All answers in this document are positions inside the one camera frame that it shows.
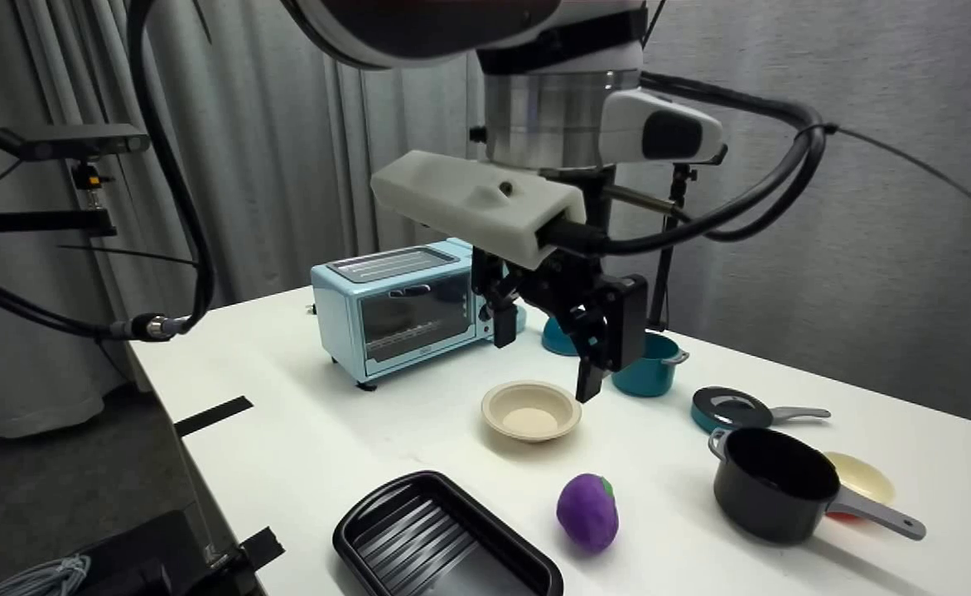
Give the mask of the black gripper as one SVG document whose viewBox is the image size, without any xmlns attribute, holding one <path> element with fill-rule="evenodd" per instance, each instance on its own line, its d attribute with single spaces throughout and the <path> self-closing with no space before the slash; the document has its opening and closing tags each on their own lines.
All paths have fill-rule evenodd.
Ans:
<svg viewBox="0 0 971 596">
<path fill-rule="evenodd" d="M 470 286 L 495 318 L 495 348 L 507 348 L 519 333 L 516 298 L 560 320 L 582 356 L 573 391 L 579 405 L 599 392 L 605 371 L 644 355 L 646 281 L 641 274 L 612 278 L 596 258 L 570 251 L 549 254 L 540 267 L 519 267 L 476 247 Z"/>
</svg>

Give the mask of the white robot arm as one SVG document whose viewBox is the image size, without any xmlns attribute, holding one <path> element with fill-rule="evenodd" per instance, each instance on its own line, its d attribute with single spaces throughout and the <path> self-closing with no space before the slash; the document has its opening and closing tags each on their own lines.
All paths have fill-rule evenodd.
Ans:
<svg viewBox="0 0 971 596">
<path fill-rule="evenodd" d="M 646 89 L 646 0 L 282 0 L 299 30 L 359 68 L 470 53 L 483 72 L 483 151 L 411 149 L 370 171 L 403 217 L 473 246 L 495 338 L 530 301 L 573 341 L 576 392 L 644 355 L 646 285 L 599 272 L 592 211 L 623 162 L 715 162 L 724 126 Z"/>
</svg>

